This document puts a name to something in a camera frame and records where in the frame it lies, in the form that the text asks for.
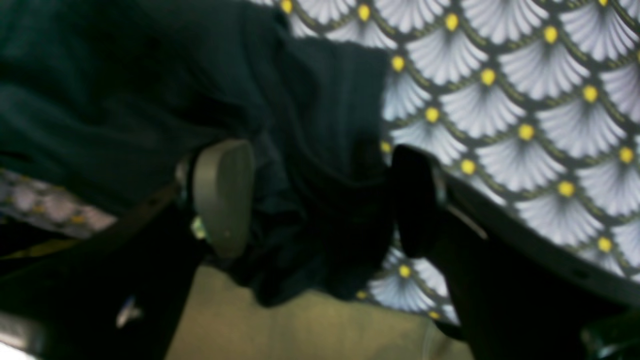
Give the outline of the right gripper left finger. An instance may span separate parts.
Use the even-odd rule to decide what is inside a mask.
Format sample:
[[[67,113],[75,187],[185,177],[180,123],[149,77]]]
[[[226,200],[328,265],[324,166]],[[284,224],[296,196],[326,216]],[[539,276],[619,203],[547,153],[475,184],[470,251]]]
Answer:
[[[3,261],[1,358],[164,359],[204,256],[243,253],[253,188],[251,145],[222,141],[91,239]]]

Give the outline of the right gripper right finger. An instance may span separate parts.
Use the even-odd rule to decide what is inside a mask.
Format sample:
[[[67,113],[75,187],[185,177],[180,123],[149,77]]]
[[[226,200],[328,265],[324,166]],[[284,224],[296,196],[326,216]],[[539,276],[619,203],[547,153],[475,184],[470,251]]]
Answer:
[[[639,285],[569,253],[399,145],[392,189],[400,242],[444,276],[476,360],[637,360]]]

